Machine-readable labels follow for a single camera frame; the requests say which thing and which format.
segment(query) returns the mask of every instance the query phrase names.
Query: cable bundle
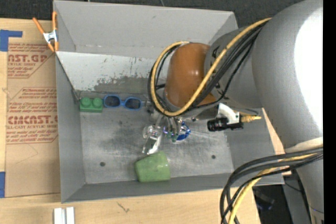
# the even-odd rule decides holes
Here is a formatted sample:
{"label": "cable bundle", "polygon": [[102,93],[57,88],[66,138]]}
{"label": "cable bundle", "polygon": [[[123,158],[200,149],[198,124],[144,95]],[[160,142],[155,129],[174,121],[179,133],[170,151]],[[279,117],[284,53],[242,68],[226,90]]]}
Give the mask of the cable bundle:
{"label": "cable bundle", "polygon": [[[218,55],[218,57],[215,59],[214,63],[210,67],[209,71],[205,75],[204,79],[202,80],[201,84],[198,86],[196,91],[194,92],[193,96],[190,98],[190,100],[187,102],[185,106],[180,108],[177,111],[170,111],[167,109],[167,107],[164,106],[162,100],[159,100],[159,96],[156,94],[157,90],[157,79],[158,74],[160,74],[161,68],[163,66],[164,60],[167,58],[169,54],[171,54],[176,48],[178,48],[181,45],[189,43],[188,41],[180,41],[173,43],[169,45],[167,48],[163,50],[163,52],[159,55],[158,59],[156,60],[151,72],[150,72],[150,80],[149,80],[149,95],[154,103],[154,106],[156,109],[161,112],[162,114],[166,116],[179,116],[187,111],[190,111],[192,109],[198,109],[203,106],[211,105],[206,104],[203,106],[197,106],[210,92],[211,90],[216,86],[220,78],[223,76],[223,74],[226,72],[226,70],[233,64],[233,62],[247,49],[247,52],[243,55],[240,62],[238,63],[237,67],[235,68],[234,72],[232,73],[231,77],[229,78],[229,82],[222,94],[222,97],[225,95],[227,88],[232,81],[233,76],[238,71],[239,67],[242,65],[243,61],[246,59],[248,53],[251,50],[253,41],[257,37],[259,31],[261,30],[260,27],[262,27],[267,21],[269,21],[270,18],[260,20],[245,29],[243,29],[236,37],[232,39],[232,41],[226,46],[225,49]],[[234,52],[226,59],[226,61],[223,63],[223,65],[219,68],[219,72],[216,73],[216,75],[212,78],[211,82],[209,83],[211,76],[213,75],[214,70],[219,66],[220,61],[222,58],[226,55],[227,51],[239,43],[241,46],[237,46],[234,48]]]}
{"label": "cable bundle", "polygon": [[[307,164],[323,159],[323,146],[281,155],[268,156],[248,162],[237,168],[228,179],[219,201],[219,210],[222,217],[222,224],[239,224],[236,213],[246,193],[263,177],[280,174],[290,170],[303,167]],[[244,182],[231,198],[230,188],[238,179],[252,173],[259,172],[256,176]]]}

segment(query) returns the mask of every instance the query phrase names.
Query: orange clip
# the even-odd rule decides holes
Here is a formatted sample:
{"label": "orange clip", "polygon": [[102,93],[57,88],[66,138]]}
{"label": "orange clip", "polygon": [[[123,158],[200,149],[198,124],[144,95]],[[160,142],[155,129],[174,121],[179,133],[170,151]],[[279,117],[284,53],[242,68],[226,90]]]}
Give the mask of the orange clip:
{"label": "orange clip", "polygon": [[[36,18],[33,18],[33,22],[36,24],[37,29],[40,31],[40,33],[44,36],[46,42],[48,43],[48,47],[52,52],[58,51],[59,48],[59,43],[57,40],[57,34],[56,34],[56,30],[57,30],[57,13],[53,12],[53,21],[52,21],[52,32],[50,33],[46,33],[44,32],[42,25],[39,23],[39,21]],[[53,46],[51,45],[51,40],[54,40],[54,46],[55,48],[53,48]]]}

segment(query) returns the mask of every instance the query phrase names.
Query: green sponge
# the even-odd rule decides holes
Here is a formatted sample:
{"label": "green sponge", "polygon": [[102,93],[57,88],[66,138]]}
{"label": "green sponge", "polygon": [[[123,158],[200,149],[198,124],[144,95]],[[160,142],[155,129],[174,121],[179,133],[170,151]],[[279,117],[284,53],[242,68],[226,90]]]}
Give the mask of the green sponge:
{"label": "green sponge", "polygon": [[160,151],[135,163],[135,172],[139,182],[156,182],[170,179],[167,156]]}
{"label": "green sponge", "polygon": [[103,100],[100,98],[88,98],[84,97],[80,99],[79,110],[81,112],[102,112],[103,111]]}

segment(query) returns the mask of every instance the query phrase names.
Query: toy piece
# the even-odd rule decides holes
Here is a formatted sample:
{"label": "toy piece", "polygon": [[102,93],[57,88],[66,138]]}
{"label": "toy piece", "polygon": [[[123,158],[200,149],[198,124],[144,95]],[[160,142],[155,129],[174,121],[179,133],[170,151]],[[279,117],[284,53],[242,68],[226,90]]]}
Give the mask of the toy piece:
{"label": "toy piece", "polygon": [[135,163],[135,172],[139,182],[157,182],[170,179],[170,167],[167,156],[160,151]]}
{"label": "toy piece", "polygon": [[81,112],[102,112],[103,111],[103,100],[100,98],[88,98],[84,97],[80,99],[79,110]]}

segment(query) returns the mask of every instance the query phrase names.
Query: brown motor housing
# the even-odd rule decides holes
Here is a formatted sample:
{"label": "brown motor housing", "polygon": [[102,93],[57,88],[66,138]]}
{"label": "brown motor housing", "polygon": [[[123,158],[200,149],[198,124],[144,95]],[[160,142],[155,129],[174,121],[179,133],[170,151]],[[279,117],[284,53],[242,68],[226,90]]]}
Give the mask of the brown motor housing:
{"label": "brown motor housing", "polygon": [[[192,97],[204,78],[204,60],[209,45],[189,43],[176,49],[167,73],[165,95],[168,101],[183,107]],[[215,97],[210,93],[201,103],[214,102]]]}

